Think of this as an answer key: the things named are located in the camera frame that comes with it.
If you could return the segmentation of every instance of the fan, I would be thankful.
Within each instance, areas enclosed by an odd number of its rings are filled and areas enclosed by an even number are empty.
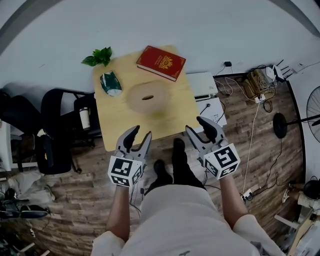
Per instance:
[[[314,89],[306,105],[306,118],[287,122],[285,116],[276,113],[273,117],[273,130],[275,135],[282,139],[287,135],[288,126],[307,121],[313,136],[320,142],[320,86]]]

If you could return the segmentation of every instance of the book cover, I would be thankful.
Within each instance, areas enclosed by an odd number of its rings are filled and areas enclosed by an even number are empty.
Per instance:
[[[176,81],[185,62],[185,58],[148,45],[136,64],[138,68]]]

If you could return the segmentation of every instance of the wooden floor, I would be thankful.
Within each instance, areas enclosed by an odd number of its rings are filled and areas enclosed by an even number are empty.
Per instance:
[[[226,84],[224,78],[217,78]],[[249,142],[252,123],[257,110],[257,104],[245,98],[239,87],[229,81],[233,87],[231,96],[218,94],[225,104],[227,125],[223,128],[229,142],[234,143],[241,158],[241,164],[234,174],[238,190],[242,192],[247,166]],[[272,99],[273,111],[267,113],[259,107],[250,151],[249,168],[246,176],[245,189],[252,191],[262,187],[268,178],[271,165],[281,152],[281,140],[273,133],[273,116],[278,111],[283,113],[288,121],[296,119],[294,104],[287,86],[278,88]],[[138,189],[133,193],[132,201],[139,207],[142,202],[140,188],[149,187],[156,176],[152,170],[157,159],[163,159],[169,171],[172,171],[172,143],[176,137],[186,143],[188,162],[195,175],[202,181],[204,168],[197,161],[198,152],[192,147],[189,139],[183,134],[155,140],[151,143],[147,156],[147,168],[138,182]],[[49,205],[51,217],[30,221],[33,230],[39,232],[35,238],[29,235],[29,224],[25,220],[12,220],[2,223],[8,230],[19,232],[29,242],[35,242],[42,248],[48,248],[56,255],[90,255],[92,240],[106,230],[106,220],[112,204],[115,186],[111,184],[107,169],[112,152],[106,152],[102,140],[96,141],[94,149],[78,150],[75,152],[77,164],[82,168],[82,174],[72,171],[59,175],[46,175],[38,183],[48,184],[56,195],[56,201]],[[300,130],[298,125],[288,128],[287,136],[282,139],[282,154],[273,166],[267,186],[272,187],[290,180],[301,179],[303,157]],[[219,182],[209,175],[207,184],[219,187]],[[278,214],[293,220],[298,207],[295,202],[288,200],[282,204],[283,192],[287,185],[273,186],[255,196],[246,205],[251,214],[266,232],[275,239],[286,226],[274,219]],[[218,189],[207,187],[212,201],[222,213],[221,193]],[[139,225],[137,211],[130,207],[131,232]]]

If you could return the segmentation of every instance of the fan base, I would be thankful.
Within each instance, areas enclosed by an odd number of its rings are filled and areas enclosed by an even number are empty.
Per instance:
[[[276,113],[273,117],[273,130],[275,135],[282,139],[287,135],[288,127],[286,126],[287,120],[281,113]]]

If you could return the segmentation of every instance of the light wood tabletop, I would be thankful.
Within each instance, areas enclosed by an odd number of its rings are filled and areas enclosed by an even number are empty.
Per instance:
[[[177,54],[172,45],[161,49]],[[185,126],[199,126],[196,101],[190,88],[186,73],[181,71],[176,82],[137,67],[142,51],[111,60],[106,67],[98,65],[93,69],[93,83],[99,122],[106,151],[116,149],[118,138],[129,128],[140,125],[134,144],[140,144],[146,133],[152,132],[156,140],[185,131]],[[109,96],[100,84],[100,76],[113,71],[122,86],[122,94]],[[167,86],[170,100],[167,107],[158,113],[141,114],[131,110],[127,104],[128,91],[134,85],[161,80]]]

